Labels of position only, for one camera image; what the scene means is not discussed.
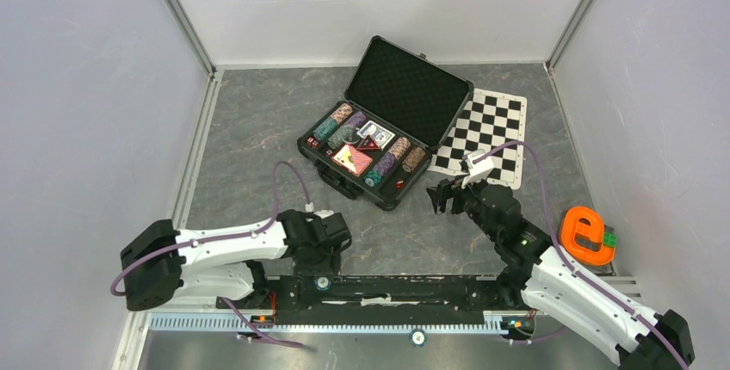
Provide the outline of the brown poker chip stack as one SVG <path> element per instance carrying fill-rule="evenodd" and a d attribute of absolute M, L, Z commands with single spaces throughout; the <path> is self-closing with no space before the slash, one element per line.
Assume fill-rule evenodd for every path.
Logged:
<path fill-rule="evenodd" d="M 406 173 L 412 173 L 425 157 L 425 150 L 415 146 L 406 155 L 401 166 Z"/>

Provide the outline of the orange blue poker chip stack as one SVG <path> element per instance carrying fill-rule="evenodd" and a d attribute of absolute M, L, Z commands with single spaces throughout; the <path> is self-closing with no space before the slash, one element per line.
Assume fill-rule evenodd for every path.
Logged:
<path fill-rule="evenodd" d="M 407 137 L 399 137 L 395 140 L 393 145 L 389 147 L 387 152 L 394 156 L 396 160 L 402 158 L 403 154 L 408 151 L 411 147 L 411 142 Z"/>

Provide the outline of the black poker case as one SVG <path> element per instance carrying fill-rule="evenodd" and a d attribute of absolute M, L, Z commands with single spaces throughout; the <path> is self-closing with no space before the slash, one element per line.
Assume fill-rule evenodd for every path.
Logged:
<path fill-rule="evenodd" d="M 375 36 L 368 43 L 355 75 L 344 91 L 343 100 L 297 139 L 297 148 L 314 164 L 320 178 L 340 194 L 352 200 L 363 196 L 380 209 L 392 211 L 425 172 L 463 108 L 473 98 L 473 93 L 473 84 L 465 78 L 433 64 L 424 55 L 417 55 Z M 335 149 L 328 146 L 327 139 L 337 129 L 327 139 L 318 141 L 317 149 L 307 144 L 307 139 L 313 138 L 312 132 L 316 127 L 342 103 L 348 103 L 353 113 L 362 111 L 367 115 L 367 121 L 374 120 L 395 133 L 394 139 L 383 149 L 364 151 L 373 158 L 373 162 L 361 176 L 352 175 L 332 161 L 333 155 L 345 145 Z M 411 147 L 374 188 L 369 187 L 364 182 L 368 172 L 399 137 L 407 137 Z M 401 164 L 415 146 L 425 150 L 425 157 L 412 173 L 406 173 Z M 325 155 L 327 150 L 333 150 L 332 156 Z M 405 181 L 403 188 L 396 187 L 399 179 Z"/>

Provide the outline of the clear dealer button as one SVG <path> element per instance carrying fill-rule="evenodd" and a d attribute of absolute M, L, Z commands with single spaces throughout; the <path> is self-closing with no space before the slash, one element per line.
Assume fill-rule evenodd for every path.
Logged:
<path fill-rule="evenodd" d="M 362 138 L 357 134 L 357 131 L 347 132 L 343 136 L 343 143 L 346 145 L 358 145 L 361 139 Z"/>

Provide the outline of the black red all-in triangle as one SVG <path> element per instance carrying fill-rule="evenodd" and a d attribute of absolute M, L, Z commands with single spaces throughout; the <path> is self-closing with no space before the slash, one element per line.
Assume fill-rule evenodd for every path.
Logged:
<path fill-rule="evenodd" d="M 366 135 L 357 144 L 356 149 L 358 151 L 379 151 L 380 146 L 370 135 Z"/>

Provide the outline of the green yellow blue chip stack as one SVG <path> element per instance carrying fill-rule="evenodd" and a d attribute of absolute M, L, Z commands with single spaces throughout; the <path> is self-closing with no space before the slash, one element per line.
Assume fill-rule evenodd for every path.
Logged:
<path fill-rule="evenodd" d="M 327 144 L 330 148 L 335 149 L 343 144 L 343 136 L 347 132 L 354 132 L 352 128 L 340 126 L 328 139 Z"/>

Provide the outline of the teal poker chip stack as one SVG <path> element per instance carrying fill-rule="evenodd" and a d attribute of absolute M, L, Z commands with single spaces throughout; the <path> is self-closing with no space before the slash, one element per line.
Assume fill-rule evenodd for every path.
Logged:
<path fill-rule="evenodd" d="M 327 139 L 330 134 L 337 129 L 338 126 L 339 123 L 334 118 L 332 118 L 331 116 L 327 117 L 312 132 L 312 136 L 317 141 L 322 141 L 323 139 Z"/>

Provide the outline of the purple poker chip stack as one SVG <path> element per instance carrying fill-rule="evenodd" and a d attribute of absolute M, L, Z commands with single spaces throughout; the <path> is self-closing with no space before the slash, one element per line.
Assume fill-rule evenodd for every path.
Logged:
<path fill-rule="evenodd" d="M 357 111 L 344 122 L 343 127 L 349 127 L 357 131 L 367 121 L 367 118 L 367 115 L 362 111 Z"/>

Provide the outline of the pink poker chip stack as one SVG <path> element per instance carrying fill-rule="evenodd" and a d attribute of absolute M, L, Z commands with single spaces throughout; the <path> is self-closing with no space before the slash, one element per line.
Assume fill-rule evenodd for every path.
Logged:
<path fill-rule="evenodd" d="M 351 114 L 353 108 L 348 103 L 342 103 L 332 114 L 331 118 L 337 125 L 341 125 Z"/>

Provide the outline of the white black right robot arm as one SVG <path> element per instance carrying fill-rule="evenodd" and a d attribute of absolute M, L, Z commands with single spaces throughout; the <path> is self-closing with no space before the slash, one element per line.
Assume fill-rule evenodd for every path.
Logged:
<path fill-rule="evenodd" d="M 506 266 L 499 301 L 542 311 L 582 336 L 620 369 L 686 369 L 696 358 L 687 321 L 621 293 L 523 217 L 510 188 L 442 180 L 426 190 L 435 213 L 466 214 Z"/>

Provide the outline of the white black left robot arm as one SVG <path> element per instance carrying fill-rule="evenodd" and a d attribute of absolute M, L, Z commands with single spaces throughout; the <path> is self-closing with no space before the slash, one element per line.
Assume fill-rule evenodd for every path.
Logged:
<path fill-rule="evenodd" d="M 208 297 L 256 308 L 270 296 L 264 260 L 291 258 L 298 267 L 330 271 L 351 244 L 343 215 L 330 210 L 289 209 L 253 224 L 205 230 L 160 219 L 121 251 L 121 276 L 111 290 L 129 311 Z"/>

